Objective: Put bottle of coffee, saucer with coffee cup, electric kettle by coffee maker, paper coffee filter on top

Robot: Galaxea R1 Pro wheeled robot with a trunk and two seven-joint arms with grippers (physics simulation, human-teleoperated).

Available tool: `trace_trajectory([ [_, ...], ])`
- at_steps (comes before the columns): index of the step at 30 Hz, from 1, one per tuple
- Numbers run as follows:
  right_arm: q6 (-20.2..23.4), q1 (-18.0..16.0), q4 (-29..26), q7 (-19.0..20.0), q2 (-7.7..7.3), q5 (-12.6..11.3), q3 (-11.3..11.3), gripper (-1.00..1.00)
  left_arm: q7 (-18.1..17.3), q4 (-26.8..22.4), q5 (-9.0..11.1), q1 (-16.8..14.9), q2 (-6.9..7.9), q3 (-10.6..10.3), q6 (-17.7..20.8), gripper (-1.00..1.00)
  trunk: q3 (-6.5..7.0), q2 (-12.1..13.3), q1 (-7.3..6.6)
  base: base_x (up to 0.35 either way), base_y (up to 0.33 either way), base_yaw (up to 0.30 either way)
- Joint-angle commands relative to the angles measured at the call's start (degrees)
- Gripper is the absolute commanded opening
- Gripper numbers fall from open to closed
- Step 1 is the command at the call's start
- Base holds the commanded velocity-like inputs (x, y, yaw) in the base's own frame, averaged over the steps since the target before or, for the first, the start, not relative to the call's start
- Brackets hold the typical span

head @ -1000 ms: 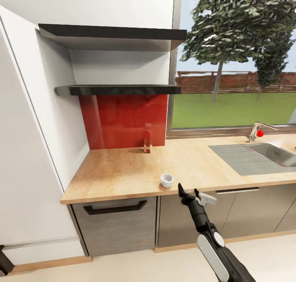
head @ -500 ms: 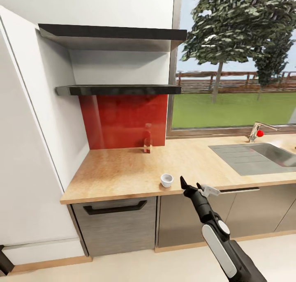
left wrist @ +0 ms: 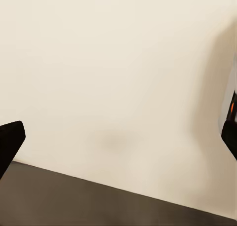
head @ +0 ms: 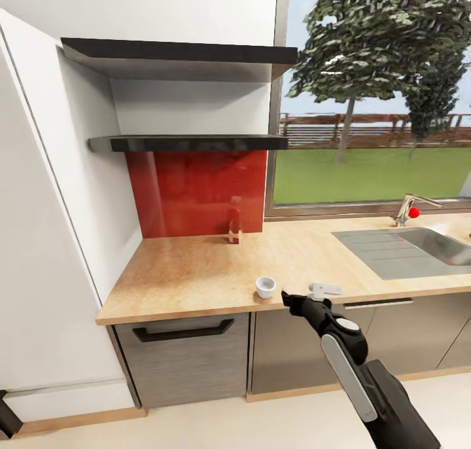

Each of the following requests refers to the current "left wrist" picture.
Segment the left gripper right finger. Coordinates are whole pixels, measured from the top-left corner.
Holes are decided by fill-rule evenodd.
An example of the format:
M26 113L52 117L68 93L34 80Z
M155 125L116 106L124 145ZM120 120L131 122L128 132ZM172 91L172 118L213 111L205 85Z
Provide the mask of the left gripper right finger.
M221 137L237 160L237 122L225 121Z

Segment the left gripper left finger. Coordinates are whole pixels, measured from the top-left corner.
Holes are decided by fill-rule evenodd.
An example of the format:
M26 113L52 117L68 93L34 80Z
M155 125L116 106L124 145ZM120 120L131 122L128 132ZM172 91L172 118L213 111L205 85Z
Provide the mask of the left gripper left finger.
M0 179L25 139L26 134L22 121L0 126Z

